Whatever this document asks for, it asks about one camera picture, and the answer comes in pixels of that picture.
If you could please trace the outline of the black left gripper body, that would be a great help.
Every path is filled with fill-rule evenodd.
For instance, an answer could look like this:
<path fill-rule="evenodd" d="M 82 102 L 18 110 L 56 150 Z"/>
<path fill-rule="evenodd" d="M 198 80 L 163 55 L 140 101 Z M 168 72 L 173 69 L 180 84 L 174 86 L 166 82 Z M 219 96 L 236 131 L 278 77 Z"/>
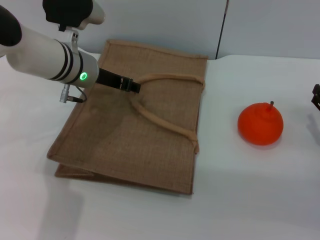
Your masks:
<path fill-rule="evenodd" d="M 115 89 L 121 89 L 122 79 L 122 76 L 100 68 L 96 83 Z"/>

